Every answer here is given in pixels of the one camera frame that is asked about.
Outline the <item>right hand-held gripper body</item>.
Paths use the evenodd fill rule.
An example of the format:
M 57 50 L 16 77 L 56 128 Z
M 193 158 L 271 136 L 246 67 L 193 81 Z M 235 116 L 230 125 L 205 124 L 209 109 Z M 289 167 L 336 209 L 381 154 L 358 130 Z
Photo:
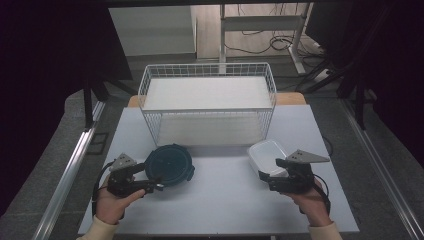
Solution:
M 280 193 L 305 193 L 309 191 L 315 184 L 311 164 L 330 161 L 328 157 L 303 150 L 297 150 L 283 160 L 291 161 L 293 166 L 285 169 L 288 173 L 287 177 L 279 180 L 271 180 L 268 183 L 271 191 Z

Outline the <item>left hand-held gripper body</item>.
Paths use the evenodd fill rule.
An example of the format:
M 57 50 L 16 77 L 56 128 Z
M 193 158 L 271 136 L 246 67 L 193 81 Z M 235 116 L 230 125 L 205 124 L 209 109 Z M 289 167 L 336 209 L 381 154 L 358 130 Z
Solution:
M 107 190 L 117 197 L 127 197 L 133 193 L 133 175 L 137 162 L 121 153 L 109 168 Z

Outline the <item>white square container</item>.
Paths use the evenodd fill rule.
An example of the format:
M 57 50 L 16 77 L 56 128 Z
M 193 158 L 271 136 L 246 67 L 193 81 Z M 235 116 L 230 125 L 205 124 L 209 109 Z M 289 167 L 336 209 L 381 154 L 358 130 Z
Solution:
M 287 171 L 276 165 L 276 159 L 287 157 L 283 147 L 274 140 L 264 140 L 252 145 L 247 153 L 249 163 L 257 176 L 261 173 L 271 177 L 287 177 Z

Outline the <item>round container with dark lid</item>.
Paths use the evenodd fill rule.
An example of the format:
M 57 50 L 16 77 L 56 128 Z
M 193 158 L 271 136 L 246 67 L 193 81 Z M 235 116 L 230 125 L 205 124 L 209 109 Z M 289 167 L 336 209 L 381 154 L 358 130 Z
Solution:
M 165 145 L 152 151 L 145 161 L 145 173 L 150 180 L 159 180 L 165 187 L 190 181 L 195 167 L 186 148 L 177 145 Z

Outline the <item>white wire rack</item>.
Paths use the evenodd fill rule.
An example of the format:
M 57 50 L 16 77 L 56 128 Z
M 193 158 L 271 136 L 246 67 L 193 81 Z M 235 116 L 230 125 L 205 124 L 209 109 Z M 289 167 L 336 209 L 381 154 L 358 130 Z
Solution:
M 268 134 L 276 86 L 267 63 L 156 64 L 138 103 L 158 146 L 252 145 Z

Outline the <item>person's left hand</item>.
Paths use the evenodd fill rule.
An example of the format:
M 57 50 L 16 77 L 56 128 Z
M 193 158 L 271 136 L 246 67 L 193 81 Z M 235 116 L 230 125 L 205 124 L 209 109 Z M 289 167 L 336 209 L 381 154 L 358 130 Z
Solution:
M 141 189 L 125 198 L 116 197 L 107 190 L 108 179 L 109 177 L 106 177 L 101 188 L 97 191 L 96 217 L 106 224 L 117 225 L 124 215 L 125 209 L 142 198 L 146 192 Z

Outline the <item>person's right hand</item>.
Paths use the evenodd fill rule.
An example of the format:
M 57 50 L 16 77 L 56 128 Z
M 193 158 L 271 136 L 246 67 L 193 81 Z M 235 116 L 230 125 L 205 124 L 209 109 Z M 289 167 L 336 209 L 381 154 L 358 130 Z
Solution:
M 286 193 L 306 215 L 311 227 L 325 227 L 333 223 L 327 212 L 324 199 L 312 188 L 302 194 Z

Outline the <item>dark floor vent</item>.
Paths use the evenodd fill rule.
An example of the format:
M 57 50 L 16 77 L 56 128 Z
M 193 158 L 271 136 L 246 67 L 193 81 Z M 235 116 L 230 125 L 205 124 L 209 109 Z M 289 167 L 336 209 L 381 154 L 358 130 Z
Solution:
M 109 134 L 95 133 L 87 150 L 88 155 L 102 155 L 106 147 Z

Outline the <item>wooden table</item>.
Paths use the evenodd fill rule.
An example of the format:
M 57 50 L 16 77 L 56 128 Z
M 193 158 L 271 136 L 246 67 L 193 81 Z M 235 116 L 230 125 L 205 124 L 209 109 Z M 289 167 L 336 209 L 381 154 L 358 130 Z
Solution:
M 276 94 L 277 105 L 306 105 L 307 102 L 304 96 L 298 92 L 284 92 Z M 128 107 L 138 107 L 138 97 L 132 96 L 128 102 Z

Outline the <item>black stand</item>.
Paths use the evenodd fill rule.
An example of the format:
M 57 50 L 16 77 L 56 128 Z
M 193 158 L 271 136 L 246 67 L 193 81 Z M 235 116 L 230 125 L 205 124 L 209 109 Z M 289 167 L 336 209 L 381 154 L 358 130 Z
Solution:
M 118 89 L 133 96 L 137 93 L 135 89 L 125 85 L 120 80 L 106 77 L 103 75 L 88 77 L 84 81 L 83 99 L 85 113 L 85 132 L 94 126 L 94 108 L 92 106 L 92 95 L 95 95 L 98 101 L 106 102 L 109 98 L 109 92 L 105 83 L 110 83 Z
M 312 84 L 309 87 L 303 88 L 307 82 L 315 79 L 325 69 L 330 70 L 330 74 L 323 80 Z M 355 61 L 343 66 L 342 68 L 332 69 L 331 62 L 328 59 L 323 60 L 317 66 L 313 67 L 309 73 L 306 73 L 301 82 L 296 86 L 295 91 L 302 94 L 309 94 L 330 83 L 340 80 L 340 85 L 336 90 L 336 95 L 340 99 L 347 99 L 352 92 L 355 93 L 353 100 L 354 104 L 354 119 L 359 127 L 364 130 L 364 104 L 365 100 L 365 82 L 361 76 L 359 64 Z

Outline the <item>white cabinet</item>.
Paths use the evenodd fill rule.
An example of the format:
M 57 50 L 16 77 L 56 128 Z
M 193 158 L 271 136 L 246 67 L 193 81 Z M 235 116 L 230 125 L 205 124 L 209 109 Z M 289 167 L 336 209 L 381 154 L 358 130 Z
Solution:
M 190 6 L 110 8 L 126 56 L 196 52 Z

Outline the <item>dark curtain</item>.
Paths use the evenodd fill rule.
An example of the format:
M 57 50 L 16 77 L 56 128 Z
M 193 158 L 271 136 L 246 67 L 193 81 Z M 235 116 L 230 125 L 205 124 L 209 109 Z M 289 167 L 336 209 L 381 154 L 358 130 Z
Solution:
M 82 0 L 0 0 L 0 216 L 86 85 L 132 77 L 109 9 Z
M 338 69 L 338 95 L 369 89 L 374 111 L 424 167 L 424 0 L 314 3 L 306 34 Z

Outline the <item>metal floor rail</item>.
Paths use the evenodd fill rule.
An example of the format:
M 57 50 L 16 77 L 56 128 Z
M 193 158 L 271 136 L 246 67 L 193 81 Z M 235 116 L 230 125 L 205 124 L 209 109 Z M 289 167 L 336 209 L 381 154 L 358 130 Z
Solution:
M 368 133 L 356 121 L 353 107 L 348 100 L 341 100 L 341 105 L 410 239 L 424 240 L 424 228 L 420 225 L 416 214 L 389 173 Z
M 97 101 L 91 111 L 92 123 L 84 130 L 72 152 L 58 185 L 50 199 L 49 204 L 33 234 L 31 240 L 48 240 L 58 220 L 60 212 L 71 190 L 91 139 L 94 136 L 99 119 L 106 103 Z

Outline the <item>white desk frame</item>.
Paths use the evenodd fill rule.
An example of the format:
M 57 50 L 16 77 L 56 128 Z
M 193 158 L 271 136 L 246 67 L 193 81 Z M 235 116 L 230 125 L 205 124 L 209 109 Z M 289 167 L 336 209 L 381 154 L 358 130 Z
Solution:
M 301 35 L 308 17 L 310 4 L 304 5 L 299 15 L 263 15 L 263 16 L 227 16 L 226 6 L 220 9 L 220 48 L 219 61 L 226 61 L 225 34 L 242 31 L 291 31 L 294 36 L 288 45 L 288 52 L 299 75 L 305 75 L 306 70 L 298 53 Z

